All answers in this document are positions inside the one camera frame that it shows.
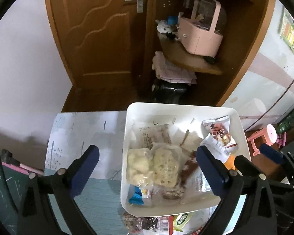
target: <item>green board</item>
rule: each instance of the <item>green board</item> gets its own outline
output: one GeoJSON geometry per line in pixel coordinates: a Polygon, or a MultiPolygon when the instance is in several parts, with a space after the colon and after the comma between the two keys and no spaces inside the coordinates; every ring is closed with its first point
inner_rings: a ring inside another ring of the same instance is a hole
{"type": "MultiPolygon", "coordinates": [[[[12,197],[19,207],[20,199],[25,191],[28,176],[3,166],[5,178],[11,191],[12,197]]],[[[12,209],[7,198],[4,186],[0,177],[0,221],[11,235],[16,234],[17,214],[12,209]]]]}

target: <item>wooden door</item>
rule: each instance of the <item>wooden door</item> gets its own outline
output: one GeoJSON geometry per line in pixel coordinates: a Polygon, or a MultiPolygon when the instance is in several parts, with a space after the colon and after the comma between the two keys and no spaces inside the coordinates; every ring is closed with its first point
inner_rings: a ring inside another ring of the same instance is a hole
{"type": "Polygon", "coordinates": [[[67,73],[79,88],[127,88],[140,78],[144,12],[136,1],[46,0],[50,26],[67,73]]]}

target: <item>snack package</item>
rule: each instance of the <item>snack package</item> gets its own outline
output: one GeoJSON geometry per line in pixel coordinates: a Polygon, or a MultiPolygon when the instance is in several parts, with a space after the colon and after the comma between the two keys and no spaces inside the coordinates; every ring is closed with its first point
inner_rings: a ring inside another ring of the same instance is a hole
{"type": "Polygon", "coordinates": [[[230,116],[204,120],[202,124],[209,130],[212,138],[218,143],[218,150],[221,153],[229,156],[231,152],[238,149],[237,143],[229,133],[230,116]]]}
{"type": "Polygon", "coordinates": [[[173,218],[174,216],[158,217],[158,230],[159,235],[172,235],[173,234],[173,218]]]}
{"type": "Polygon", "coordinates": [[[198,234],[201,232],[201,230],[202,230],[203,228],[204,228],[204,226],[201,227],[201,228],[198,228],[198,230],[196,230],[196,231],[190,233],[189,235],[198,235],[198,234]]]}
{"type": "Polygon", "coordinates": [[[163,143],[153,143],[154,183],[166,188],[176,186],[179,179],[182,149],[163,143]]]}
{"type": "Polygon", "coordinates": [[[173,230],[183,231],[183,227],[187,224],[194,213],[184,213],[174,216],[173,230]]]}
{"type": "Polygon", "coordinates": [[[141,189],[152,189],[153,186],[153,156],[150,149],[129,149],[126,178],[128,183],[141,189]]]}
{"type": "Polygon", "coordinates": [[[198,167],[194,173],[187,179],[185,183],[185,193],[181,200],[181,204],[186,204],[198,200],[203,192],[211,191],[211,188],[202,173],[201,169],[198,167]]]}
{"type": "Polygon", "coordinates": [[[141,217],[143,230],[157,231],[158,217],[141,217]]]}
{"type": "Polygon", "coordinates": [[[152,125],[149,127],[136,128],[133,125],[132,130],[135,134],[137,145],[151,149],[152,143],[172,144],[169,136],[169,125],[152,125]]]}
{"type": "Polygon", "coordinates": [[[212,153],[213,157],[223,163],[225,163],[230,157],[230,153],[223,152],[220,143],[216,141],[211,134],[209,134],[200,145],[206,146],[210,153],[212,153]]]}
{"type": "Polygon", "coordinates": [[[130,204],[151,206],[151,191],[148,189],[139,189],[135,187],[133,196],[129,199],[130,204]]]}
{"type": "Polygon", "coordinates": [[[209,219],[209,213],[209,208],[192,212],[192,217],[183,227],[183,234],[190,234],[194,231],[197,231],[199,228],[204,227],[209,219]]]}
{"type": "Polygon", "coordinates": [[[142,223],[140,220],[140,217],[135,217],[128,212],[124,212],[122,216],[122,222],[126,226],[126,228],[129,230],[130,233],[139,233],[142,231],[142,223]]]}
{"type": "Polygon", "coordinates": [[[184,164],[181,172],[181,185],[184,186],[186,180],[193,174],[193,172],[198,168],[198,163],[196,160],[196,152],[192,151],[190,157],[184,164]]]}

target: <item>blue snack wrapper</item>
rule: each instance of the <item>blue snack wrapper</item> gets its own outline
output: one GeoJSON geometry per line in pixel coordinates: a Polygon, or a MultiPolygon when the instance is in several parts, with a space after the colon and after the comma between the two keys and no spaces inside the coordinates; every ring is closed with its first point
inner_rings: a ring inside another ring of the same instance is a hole
{"type": "Polygon", "coordinates": [[[136,186],[133,196],[129,199],[129,203],[130,204],[137,204],[137,205],[144,205],[144,206],[151,206],[150,190],[139,189],[136,186]]]}

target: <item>barcode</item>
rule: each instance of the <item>barcode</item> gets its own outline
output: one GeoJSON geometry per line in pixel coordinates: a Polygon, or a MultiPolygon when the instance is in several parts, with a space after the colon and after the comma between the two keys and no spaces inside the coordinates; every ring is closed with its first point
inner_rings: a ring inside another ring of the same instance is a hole
{"type": "Polygon", "coordinates": [[[168,220],[162,220],[162,232],[168,232],[169,231],[169,221],[168,220]]]}
{"type": "Polygon", "coordinates": [[[212,214],[214,213],[214,211],[216,210],[217,206],[213,206],[210,208],[210,214],[209,214],[209,218],[212,216],[212,214]]]}

